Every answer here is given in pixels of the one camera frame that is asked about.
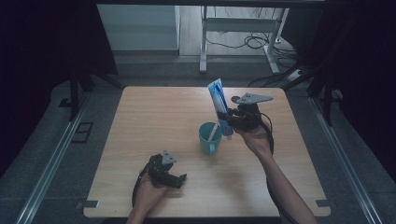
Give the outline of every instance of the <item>aluminum rail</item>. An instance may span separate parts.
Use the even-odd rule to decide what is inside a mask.
[[[61,164],[64,153],[69,146],[73,134],[79,124],[79,121],[84,115],[90,96],[90,93],[84,93],[84,95],[81,97],[81,109],[78,111],[75,119],[68,123],[67,128],[64,131],[64,135],[62,136],[60,142],[58,143],[58,146],[52,153],[52,156],[50,157],[43,173],[41,173],[41,176],[35,183],[32,192],[30,193],[24,207],[18,215],[18,218],[15,221],[16,224],[32,223],[33,218],[35,217],[35,213],[37,212],[38,207],[43,201],[44,196],[47,193],[47,189],[49,188],[50,183],[55,176],[59,165]]]
[[[366,188],[361,183],[358,175],[355,172],[347,154],[344,151],[343,146],[341,145],[340,141],[338,140],[337,135],[335,134],[332,127],[330,127],[326,120],[323,118],[321,111],[321,106],[318,104],[318,100],[310,98],[313,107],[315,108],[315,112],[318,116],[318,120],[320,122],[323,131],[325,132],[326,136],[328,137],[330,144],[332,145],[332,149],[334,150],[335,157],[339,161],[341,168],[346,175],[346,179],[349,182],[350,187],[352,188],[355,196],[361,205],[361,210],[363,211],[364,215],[369,223],[371,224],[379,224],[382,223],[381,218],[379,217],[378,213],[376,212],[375,205],[371,200],[369,194],[367,193]]]

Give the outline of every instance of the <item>table leg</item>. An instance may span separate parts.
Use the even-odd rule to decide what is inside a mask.
[[[277,15],[277,18],[276,18],[275,27],[272,32],[271,38],[269,40],[270,42],[268,43],[268,46],[264,46],[265,56],[267,57],[268,63],[270,64],[271,70],[273,71],[274,74],[280,73],[279,68],[276,65],[276,61],[274,59],[274,55],[273,55],[272,51],[274,49],[274,44],[276,42],[277,33],[279,32],[280,25],[282,24],[284,14],[285,14],[285,8],[281,8],[280,13]]]
[[[75,72],[70,73],[70,121],[74,120],[78,113],[78,75]]]
[[[201,58],[199,62],[200,73],[206,73],[206,23],[207,23],[207,7],[204,7],[204,17],[202,18],[202,43]]]

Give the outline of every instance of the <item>white wall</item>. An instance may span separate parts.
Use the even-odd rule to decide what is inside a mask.
[[[178,49],[179,7],[97,7],[112,50]]]

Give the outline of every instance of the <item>metal frame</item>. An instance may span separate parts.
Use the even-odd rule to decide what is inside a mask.
[[[346,175],[346,179],[349,182],[349,186],[352,188],[353,192],[355,193],[356,199],[358,200],[359,204],[361,205],[361,210],[363,211],[364,215],[366,216],[368,222],[370,224],[382,223],[379,214],[376,211],[375,204],[371,200],[367,189],[361,183],[358,175],[355,172],[355,169],[352,166],[347,154],[344,151],[343,146],[341,145],[340,141],[338,140],[337,135],[335,134],[334,130],[331,126],[326,122],[326,120],[321,116],[321,106],[318,103],[318,100],[314,98],[310,98],[311,105],[314,107],[315,112],[317,114],[320,126],[323,128],[329,142],[332,146],[332,149],[335,154],[335,158],[339,161],[341,168]]]
[[[282,24],[285,8],[281,8],[276,20],[267,19],[239,19],[239,18],[208,18],[207,6],[204,7],[202,18],[202,43],[199,63],[199,71],[206,72],[206,32],[254,32],[272,33],[268,46],[264,46],[265,56],[274,74],[279,74],[279,68],[274,60],[272,50],[278,36],[280,25]]]
[[[33,218],[35,217],[35,213],[37,212],[38,207],[40,206],[41,202],[44,199],[45,194],[47,193],[47,189],[50,186],[52,178],[55,176],[55,173],[58,170],[59,165],[61,164],[62,158],[64,157],[64,153],[66,152],[67,147],[69,146],[69,143],[78,126],[78,123],[85,112],[85,108],[88,104],[90,95],[91,95],[90,93],[86,93],[86,95],[82,97],[81,109],[77,113],[75,119],[70,121],[69,124],[67,125],[67,128],[64,131],[64,135],[62,136],[62,139],[60,140],[58,146],[55,148],[43,173],[35,183],[35,186],[33,187],[33,190],[30,193],[15,223],[17,224],[32,223]]]

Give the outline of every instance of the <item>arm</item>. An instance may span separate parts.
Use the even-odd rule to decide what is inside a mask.
[[[132,209],[127,224],[141,224],[145,220],[149,210],[157,204],[168,187],[153,186],[148,174],[143,175],[136,194],[136,201]]]
[[[259,126],[248,133],[235,129],[235,132],[241,134],[247,147],[259,159],[267,176],[268,184],[285,211],[298,223],[317,223],[309,207],[275,162],[264,128]],[[289,223],[282,214],[280,215],[282,223]]]

